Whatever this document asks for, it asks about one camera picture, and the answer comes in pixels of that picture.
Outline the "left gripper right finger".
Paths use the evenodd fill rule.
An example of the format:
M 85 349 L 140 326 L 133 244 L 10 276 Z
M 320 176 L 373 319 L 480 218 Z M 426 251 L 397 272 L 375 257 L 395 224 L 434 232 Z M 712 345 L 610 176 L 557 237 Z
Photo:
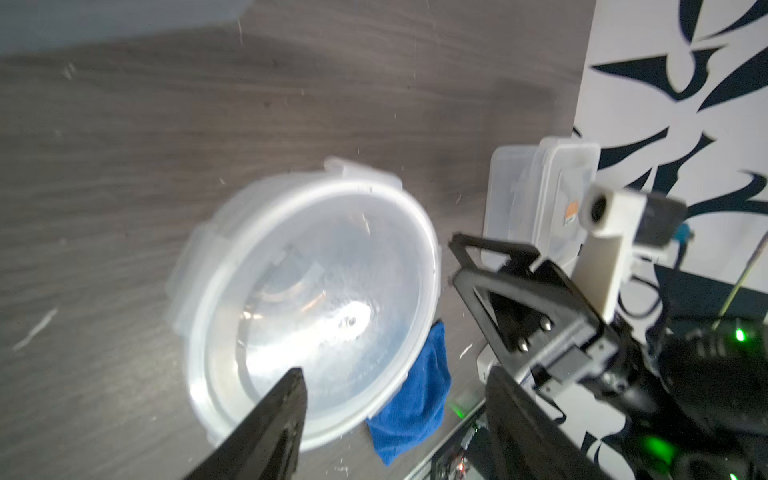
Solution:
M 499 479 L 606 479 L 600 467 L 539 408 L 503 368 L 491 369 L 486 413 Z

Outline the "tall rectangular clear lunch box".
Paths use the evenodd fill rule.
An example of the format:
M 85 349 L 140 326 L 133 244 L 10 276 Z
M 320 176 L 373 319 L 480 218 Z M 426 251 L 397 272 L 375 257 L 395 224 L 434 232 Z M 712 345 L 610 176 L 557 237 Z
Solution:
M 193 29 L 238 19 L 241 0 L 44 0 L 1 3 L 1 54 Z

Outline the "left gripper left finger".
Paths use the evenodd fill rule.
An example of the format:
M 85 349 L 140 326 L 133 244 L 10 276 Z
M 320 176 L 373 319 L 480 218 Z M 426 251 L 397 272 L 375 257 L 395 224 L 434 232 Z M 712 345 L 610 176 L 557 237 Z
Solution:
M 292 478 L 297 468 L 307 405 L 303 371 L 292 368 L 186 479 Z

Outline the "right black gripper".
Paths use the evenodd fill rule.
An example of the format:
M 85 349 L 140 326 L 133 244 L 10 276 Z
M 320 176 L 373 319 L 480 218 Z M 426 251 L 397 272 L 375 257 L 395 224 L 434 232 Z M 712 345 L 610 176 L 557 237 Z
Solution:
M 660 412 L 660 382 L 627 322 L 599 319 L 549 260 L 525 278 L 480 270 L 468 252 L 501 254 L 527 268 L 541 256 L 535 246 L 455 233 L 448 247 L 462 267 L 453 285 L 510 376 L 527 376 L 546 400 L 580 384 L 625 414 Z

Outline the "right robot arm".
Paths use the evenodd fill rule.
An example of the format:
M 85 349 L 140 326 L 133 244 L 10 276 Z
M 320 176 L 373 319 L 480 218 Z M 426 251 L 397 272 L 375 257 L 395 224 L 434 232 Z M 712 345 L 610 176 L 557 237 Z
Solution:
M 766 477 L 765 324 L 734 317 L 647 349 L 536 248 L 464 234 L 449 247 L 453 286 L 497 359 L 486 380 L 497 478 L 602 479 L 602 446 L 638 479 Z M 569 440 L 545 407 L 573 384 L 622 413 L 622 429 Z

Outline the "blue microfiber cloth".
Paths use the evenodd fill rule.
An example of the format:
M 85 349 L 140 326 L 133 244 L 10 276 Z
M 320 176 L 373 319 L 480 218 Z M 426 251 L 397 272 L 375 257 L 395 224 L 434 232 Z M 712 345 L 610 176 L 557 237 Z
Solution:
M 374 450 L 385 466 L 439 429 L 451 385 L 445 325 L 437 321 L 398 393 L 366 421 Z

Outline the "round clear lunch box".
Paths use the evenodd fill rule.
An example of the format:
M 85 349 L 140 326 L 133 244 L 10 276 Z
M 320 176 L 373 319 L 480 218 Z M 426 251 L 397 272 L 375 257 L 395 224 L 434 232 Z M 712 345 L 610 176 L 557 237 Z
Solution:
M 435 319 L 441 248 L 398 176 L 330 157 L 237 192 L 193 230 L 165 291 L 210 444 L 299 368 L 308 451 L 401 389 Z

